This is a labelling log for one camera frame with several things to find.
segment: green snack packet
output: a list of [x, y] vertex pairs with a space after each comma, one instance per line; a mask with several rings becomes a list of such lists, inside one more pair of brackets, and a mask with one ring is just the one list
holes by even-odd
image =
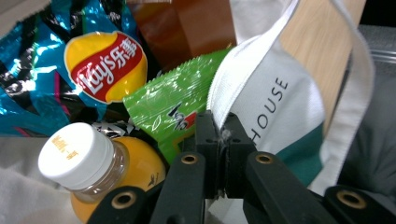
[[195, 116], [205, 111], [213, 77], [230, 49], [187, 61], [123, 98], [134, 125], [158, 142], [169, 164], [178, 143], [195, 132]]

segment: bottle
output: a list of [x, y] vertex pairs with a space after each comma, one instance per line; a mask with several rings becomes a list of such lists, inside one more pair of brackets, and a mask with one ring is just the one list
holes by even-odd
[[109, 139], [86, 123], [69, 124], [51, 136], [41, 149], [38, 168], [71, 192], [83, 223], [111, 190], [149, 190], [165, 179], [163, 162], [149, 144], [133, 137]]

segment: white tote bag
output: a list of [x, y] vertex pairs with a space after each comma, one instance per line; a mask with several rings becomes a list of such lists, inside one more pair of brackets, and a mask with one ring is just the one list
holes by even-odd
[[[308, 72], [282, 49], [278, 37], [298, 0], [231, 0], [238, 46], [213, 80], [207, 102], [220, 129], [229, 112], [241, 120], [258, 150], [276, 154], [310, 189], [336, 184], [369, 104], [374, 66], [342, 0], [332, 0], [353, 43], [352, 65], [326, 136], [324, 108]], [[209, 212], [224, 223], [244, 223], [241, 200], [220, 199]]]

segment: wooden surface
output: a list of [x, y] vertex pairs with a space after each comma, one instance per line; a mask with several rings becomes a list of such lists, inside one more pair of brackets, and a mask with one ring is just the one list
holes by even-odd
[[[359, 24], [365, 0], [344, 2], [354, 22]], [[281, 41], [318, 83], [325, 104], [327, 130], [351, 51], [345, 23], [330, 0], [300, 0]]]

